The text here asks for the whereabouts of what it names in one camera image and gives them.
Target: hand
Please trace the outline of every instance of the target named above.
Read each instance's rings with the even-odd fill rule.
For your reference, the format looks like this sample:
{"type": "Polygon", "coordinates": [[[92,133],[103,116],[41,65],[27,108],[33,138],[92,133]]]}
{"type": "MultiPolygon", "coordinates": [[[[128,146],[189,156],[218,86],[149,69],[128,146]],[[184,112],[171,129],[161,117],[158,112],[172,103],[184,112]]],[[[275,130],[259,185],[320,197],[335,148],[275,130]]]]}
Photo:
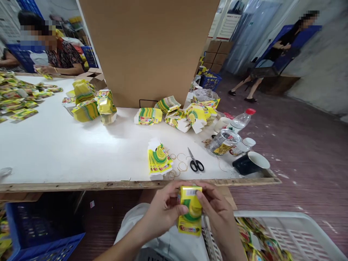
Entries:
{"type": "Polygon", "coordinates": [[[196,192],[202,208],[209,218],[210,227],[217,245],[222,250],[229,244],[236,233],[236,222],[233,209],[218,188],[210,183],[196,181],[197,186],[203,188],[203,193],[196,192]]]}
{"type": "Polygon", "coordinates": [[[40,68],[41,74],[57,74],[56,68],[52,66],[42,66],[40,68]]]}
{"type": "Polygon", "coordinates": [[[290,48],[291,48],[291,44],[287,44],[287,45],[282,47],[283,50],[288,50],[290,48]]]}
{"type": "Polygon", "coordinates": [[[186,206],[177,204],[181,186],[192,186],[192,183],[172,181],[156,192],[148,211],[138,222],[140,233],[143,233],[146,242],[162,236],[175,224],[179,216],[189,212],[186,206]]]}

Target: scissors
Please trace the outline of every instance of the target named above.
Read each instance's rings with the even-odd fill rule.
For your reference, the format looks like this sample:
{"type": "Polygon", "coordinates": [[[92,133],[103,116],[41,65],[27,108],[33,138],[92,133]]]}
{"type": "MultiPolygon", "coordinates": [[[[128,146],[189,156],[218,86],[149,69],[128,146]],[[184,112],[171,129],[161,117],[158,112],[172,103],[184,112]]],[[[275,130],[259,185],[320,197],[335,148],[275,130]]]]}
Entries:
{"type": "Polygon", "coordinates": [[[188,152],[190,153],[190,156],[192,158],[191,162],[190,162],[190,167],[191,169],[194,171],[194,172],[197,172],[198,170],[200,171],[204,171],[204,166],[203,164],[196,160],[193,155],[192,155],[192,152],[190,151],[190,149],[188,148],[188,152]]]}

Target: knee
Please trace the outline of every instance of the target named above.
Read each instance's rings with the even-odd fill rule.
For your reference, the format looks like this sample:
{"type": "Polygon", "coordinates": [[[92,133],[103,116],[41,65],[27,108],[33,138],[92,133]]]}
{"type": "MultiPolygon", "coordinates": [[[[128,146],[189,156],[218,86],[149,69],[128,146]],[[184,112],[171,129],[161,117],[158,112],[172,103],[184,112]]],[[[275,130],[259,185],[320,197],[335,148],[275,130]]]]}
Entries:
{"type": "Polygon", "coordinates": [[[258,79],[256,80],[256,84],[259,85],[259,84],[262,82],[262,80],[263,80],[263,78],[258,78],[258,79]]]}
{"type": "Polygon", "coordinates": [[[249,81],[251,81],[251,77],[250,76],[248,76],[248,78],[246,78],[243,82],[249,82],[249,81]]]}

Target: black scissors handle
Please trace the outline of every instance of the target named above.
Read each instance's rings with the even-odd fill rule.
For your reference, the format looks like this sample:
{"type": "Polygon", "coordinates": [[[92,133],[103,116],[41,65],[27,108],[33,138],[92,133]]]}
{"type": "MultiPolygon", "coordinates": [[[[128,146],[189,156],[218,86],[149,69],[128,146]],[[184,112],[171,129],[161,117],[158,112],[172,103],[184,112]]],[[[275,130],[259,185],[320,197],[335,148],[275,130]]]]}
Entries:
{"type": "Polygon", "coordinates": [[[198,170],[204,171],[204,166],[203,166],[203,164],[202,164],[200,161],[198,161],[198,160],[196,160],[196,162],[192,160],[192,161],[190,162],[190,167],[191,167],[191,169],[192,169],[194,172],[197,172],[198,170]]]}

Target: stack of flat boxes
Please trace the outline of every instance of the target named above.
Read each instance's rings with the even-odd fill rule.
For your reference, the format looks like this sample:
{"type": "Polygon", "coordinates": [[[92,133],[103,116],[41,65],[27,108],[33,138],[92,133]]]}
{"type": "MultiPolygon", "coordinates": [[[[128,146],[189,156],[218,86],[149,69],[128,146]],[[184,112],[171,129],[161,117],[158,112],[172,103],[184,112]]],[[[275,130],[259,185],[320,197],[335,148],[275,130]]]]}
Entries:
{"type": "Polygon", "coordinates": [[[233,42],[211,41],[204,57],[203,66],[213,73],[219,73],[233,42]]]}

